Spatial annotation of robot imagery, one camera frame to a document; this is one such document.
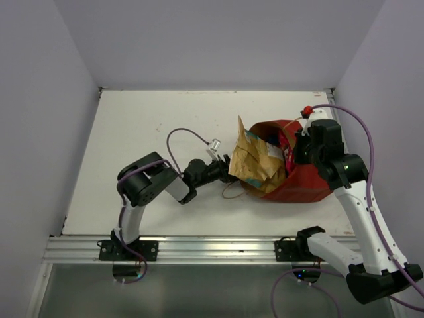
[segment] white wall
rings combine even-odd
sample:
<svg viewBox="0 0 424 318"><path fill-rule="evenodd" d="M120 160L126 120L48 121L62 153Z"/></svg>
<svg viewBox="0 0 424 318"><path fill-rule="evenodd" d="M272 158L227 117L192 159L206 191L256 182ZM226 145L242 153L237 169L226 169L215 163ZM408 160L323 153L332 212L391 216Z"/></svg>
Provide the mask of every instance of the white wall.
<svg viewBox="0 0 424 318"><path fill-rule="evenodd" d="M422 0L387 0L336 90L337 103L356 111L370 127L378 204L403 253L422 268L423 13ZM341 121L349 150L368 161L368 144L358 124L343 114ZM424 307L411 288L403 297Z"/></svg>
<svg viewBox="0 0 424 318"><path fill-rule="evenodd" d="M55 0L114 89L336 86L384 0Z"/></svg>
<svg viewBox="0 0 424 318"><path fill-rule="evenodd" d="M0 1L0 315L23 317L57 233L97 88L51 0Z"/></svg>

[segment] glass panel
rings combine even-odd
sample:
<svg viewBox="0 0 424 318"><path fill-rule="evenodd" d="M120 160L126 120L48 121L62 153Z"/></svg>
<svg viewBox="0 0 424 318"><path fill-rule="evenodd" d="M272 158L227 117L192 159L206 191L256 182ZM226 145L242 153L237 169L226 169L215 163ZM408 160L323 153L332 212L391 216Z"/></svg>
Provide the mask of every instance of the glass panel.
<svg viewBox="0 0 424 318"><path fill-rule="evenodd" d="M41 318L266 318L273 317L270 290L291 267L234 265L149 266L138 283L114 282L111 265L55 265ZM334 295L343 317L394 317L386 299L359 304L342 278L321 275L321 287ZM332 318L331 300L319 290L298 284L294 276L280 281L276 294L280 318Z"/></svg>

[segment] black mounting bracket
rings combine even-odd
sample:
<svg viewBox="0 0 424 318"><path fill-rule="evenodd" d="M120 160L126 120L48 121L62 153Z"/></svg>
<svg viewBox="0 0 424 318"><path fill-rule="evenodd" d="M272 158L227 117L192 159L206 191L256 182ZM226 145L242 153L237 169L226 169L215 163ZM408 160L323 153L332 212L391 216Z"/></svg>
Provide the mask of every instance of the black mounting bracket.
<svg viewBox="0 0 424 318"><path fill-rule="evenodd" d="M290 237L282 237L274 241L274 252L277 262L314 262L314 255L302 255L296 241Z"/></svg>
<svg viewBox="0 0 424 318"><path fill-rule="evenodd" d="M112 240L101 240L97 245L100 247L99 260L101 261L138 260L137 256L131 253L122 253L115 247ZM131 248L142 254L147 261L154 262L158 257L159 242L157 240L138 240L136 244L132 243Z"/></svg>

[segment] cable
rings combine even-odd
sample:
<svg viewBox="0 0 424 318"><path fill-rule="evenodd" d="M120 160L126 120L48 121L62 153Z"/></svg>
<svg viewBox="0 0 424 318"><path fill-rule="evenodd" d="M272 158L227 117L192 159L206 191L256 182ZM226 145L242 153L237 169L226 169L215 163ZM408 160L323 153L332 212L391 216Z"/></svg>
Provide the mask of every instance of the cable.
<svg viewBox="0 0 424 318"><path fill-rule="evenodd" d="M280 276L278 276L278 278L276 279L276 281L274 282L274 284L272 285L272 289L271 289L271 309L272 309L272 313L274 314L274 317L275 318L278 318L278 315L277 315L277 311L276 311L276 306L275 306L275 303L274 303L274 294L275 294L275 291L276 291L276 287L277 287L277 284L278 284L278 282L284 277L284 276L286 276L286 275L288 275L288 274L291 274L291 273L294 273L294 272L298 272L298 271L300 271L300 270L308 270L308 271L310 271L310 272L320 272L320 273L324 273L324 274L329 274L329 275L334 275L334 276L337 276L337 277L342 277L343 278L343 275L342 274L339 274L339 273L334 273L334 272L332 272L332 271L329 271L329 270L322 270L322 269L320 269L320 268L308 268L308 267L304 267L304 268L295 268L295 269L293 269L293 270L288 270L288 271L286 271L286 272L284 272L283 274L281 274ZM340 309L340 305L339 305L339 303L337 302L337 300L327 291L327 290L325 290L324 288L322 288L321 286L317 286L317 285L315 285L315 284L310 284L310 286L311 287L314 287L314 288L316 288L316 289L318 289L318 290L321 290L323 293L325 293L330 299L331 299L331 301L334 303L334 305L335 305L335 307L336 307L336 310L337 310L337 317L338 318L341 318L342 317L342 313L341 313L341 309Z"/></svg>
<svg viewBox="0 0 424 318"><path fill-rule="evenodd" d="M243 194L245 194L246 193L246 191L243 191L242 193L239 193L239 194L237 194L237 195L235 195L234 197L226 197L225 196L225 191L229 188L229 187L231 187L233 184L235 184L236 182L231 182L230 184L228 184L225 188L224 188L224 190L221 192L221 195L222 195L222 197L224 198L224 199L226 199L226 200L231 200L231 199L235 199L236 197L241 197Z"/></svg>
<svg viewBox="0 0 424 318"><path fill-rule="evenodd" d="M131 177L131 176L133 176L133 175L135 175L135 174L137 174L139 172L143 172L146 169L149 169L151 167L157 166L159 164L167 164L167 165L171 166L170 162L167 161L166 159L158 160L158 161L152 162L150 164L147 164L147 165L145 165L143 167L140 167L140 168L138 168L138 169L130 172L129 174L124 175L121 179L118 180L118 183L117 183L117 191L118 191L119 196L121 197L122 202L123 202L123 206L121 207L121 212L119 213L119 218L118 218L119 240L121 241L121 244L122 244L123 248L125 248L131 254L137 256L137 258L141 262L144 263L143 273L139 274L138 277L136 279L134 279L134 280L126 281L125 279L123 279L121 281L123 284L131 284L131 283L135 283L135 282L140 281L144 277L144 275L146 275L146 273L147 273L147 261L146 261L146 258L142 254L140 254L140 253L136 252L135 250L129 248L127 246L127 244L125 243L124 238L123 238L123 234L122 234L122 220L123 220L123 217L124 217L125 208L127 207L127 200L126 200L126 198L124 196L124 193L122 191L122 183L125 180L127 180L129 177Z"/></svg>
<svg viewBox="0 0 424 318"><path fill-rule="evenodd" d="M374 207L372 205L372 198L371 198L371 185L372 185L372 176L373 176L373 173L374 173L375 158L374 158L374 143L372 142L371 132L369 131L365 122L357 114L355 114L354 112L352 112L351 110L349 110L347 108L344 108L344 107L341 107L341 106L336 106L336 105L322 104L322 105L312 106L312 109L325 108L325 107L340 109L341 111L348 113L349 115L353 116L361 124L362 128L365 130L366 137L368 139L368 144L369 144L369 147L370 147L370 171L369 171L369 174L368 174L368 179L366 181L366 203L368 205L368 210L370 212L372 222L374 224L374 227L376 228L378 237L380 237L380 240L382 241L384 248L386 249L386 252L389 254L393 263L396 265L396 267L399 269L399 271L403 274L403 276L405 276L406 280L411 284L411 286L413 286L415 288L415 290L422 297L424 297L424 290L422 290L418 286L418 284L416 282L414 282L414 280L411 278L411 276L409 276L409 274L403 269L402 265L398 262L398 260L396 260L394 258L393 251L390 248L389 243L387 242L386 238L384 237L384 234L383 234L383 232L380 228L380 225L378 224L378 220L377 220L376 214L374 212Z"/></svg>
<svg viewBox="0 0 424 318"><path fill-rule="evenodd" d="M166 137L166 148L168 149L168 152L169 152L169 154L170 154L170 157L171 157L171 159L172 159L172 162L174 163L175 167L177 168L178 174L179 174L179 175L182 175L181 169L180 169L180 167L178 166L177 161L175 160L174 155L172 154L172 152L171 152L171 148L170 148L170 137L171 137L171 135L172 135L174 132L176 132L176 131L188 131L189 133L194 134L194 135L195 135L198 139L200 139L201 141L203 141L205 144L210 144L210 142L208 142L208 141L206 141L205 139L203 139L203 138L202 138L199 134L197 134L196 132L192 131L191 129L183 128L183 127L181 127L181 128L175 128L175 129L173 129L173 130L172 130L172 131L168 134L168 136Z"/></svg>
<svg viewBox="0 0 424 318"><path fill-rule="evenodd" d="M408 308L410 308L412 310L420 311L420 312L424 313L424 308L420 308L420 307L417 307L417 306L414 306L414 305L410 305L410 304L408 304L408 303L406 303L406 302L404 302L404 301L402 301L402 300L400 300L398 298L392 297L392 296L389 296L389 298L391 300L395 301L396 303L400 303L401 305L403 305L405 307L408 307Z"/></svg>

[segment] brown paper bag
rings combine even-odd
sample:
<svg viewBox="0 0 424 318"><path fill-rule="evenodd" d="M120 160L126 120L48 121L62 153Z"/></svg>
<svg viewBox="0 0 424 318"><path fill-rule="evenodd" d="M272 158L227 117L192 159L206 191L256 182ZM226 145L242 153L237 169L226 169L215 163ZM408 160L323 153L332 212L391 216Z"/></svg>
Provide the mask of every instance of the brown paper bag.
<svg viewBox="0 0 424 318"><path fill-rule="evenodd" d="M229 174L264 193L274 191L286 179L282 150L246 130L240 116Z"/></svg>

